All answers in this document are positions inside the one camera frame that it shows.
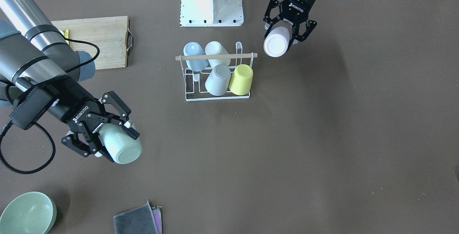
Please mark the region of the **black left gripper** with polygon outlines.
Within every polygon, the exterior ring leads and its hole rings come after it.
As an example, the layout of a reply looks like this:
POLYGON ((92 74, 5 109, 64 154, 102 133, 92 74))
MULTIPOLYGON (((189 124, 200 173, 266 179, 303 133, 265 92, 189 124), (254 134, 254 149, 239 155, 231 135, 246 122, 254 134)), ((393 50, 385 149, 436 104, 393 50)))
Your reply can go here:
POLYGON ((270 0, 266 8, 263 20, 265 30, 271 30, 272 27, 281 20, 294 23, 292 26, 291 44, 296 45, 305 41, 310 33, 317 26, 317 22, 308 20, 309 12, 314 5, 315 0, 270 0), (300 24, 305 22, 306 29, 300 34, 300 24))

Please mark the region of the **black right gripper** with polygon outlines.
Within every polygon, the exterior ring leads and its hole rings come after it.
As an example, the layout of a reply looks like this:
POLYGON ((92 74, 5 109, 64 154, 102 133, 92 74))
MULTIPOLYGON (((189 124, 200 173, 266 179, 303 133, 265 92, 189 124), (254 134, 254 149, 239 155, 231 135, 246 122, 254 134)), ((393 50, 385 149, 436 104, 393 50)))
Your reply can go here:
POLYGON ((106 92, 98 101, 78 83, 50 83, 49 87, 57 92, 57 103, 49 107, 48 112, 72 130, 61 139, 61 143, 81 156, 86 158, 90 154, 100 153, 114 162, 102 144, 100 135, 93 133, 100 124, 98 117, 104 118, 105 123, 121 127, 134 140, 140 136, 129 119, 131 109, 114 91, 106 92), (118 114, 107 112, 106 104, 113 106, 118 114), (90 120, 90 127, 85 122, 87 119, 90 120))

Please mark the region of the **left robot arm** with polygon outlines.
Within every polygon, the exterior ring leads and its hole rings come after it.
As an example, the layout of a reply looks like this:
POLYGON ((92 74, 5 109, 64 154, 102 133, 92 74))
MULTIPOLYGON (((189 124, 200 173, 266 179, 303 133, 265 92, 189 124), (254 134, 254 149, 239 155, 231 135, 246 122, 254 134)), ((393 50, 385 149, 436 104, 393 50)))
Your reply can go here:
POLYGON ((289 45, 303 42, 314 30, 317 23, 309 19, 309 12, 316 0, 270 0, 264 18, 265 38, 280 21, 289 22, 292 26, 292 35, 289 45))

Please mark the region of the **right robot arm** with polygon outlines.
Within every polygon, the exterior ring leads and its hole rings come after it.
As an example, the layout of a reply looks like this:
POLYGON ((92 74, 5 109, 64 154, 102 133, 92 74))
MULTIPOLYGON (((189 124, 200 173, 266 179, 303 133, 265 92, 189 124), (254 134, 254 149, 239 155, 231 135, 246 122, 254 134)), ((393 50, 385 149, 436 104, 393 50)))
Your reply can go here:
POLYGON ((61 143, 87 157, 104 156, 121 165, 142 154, 131 110, 110 91, 95 98, 80 85, 94 75, 95 56, 74 51, 34 0, 1 0, 10 20, 1 20, 1 102, 11 105, 11 126, 27 130, 49 112, 69 128, 61 143))

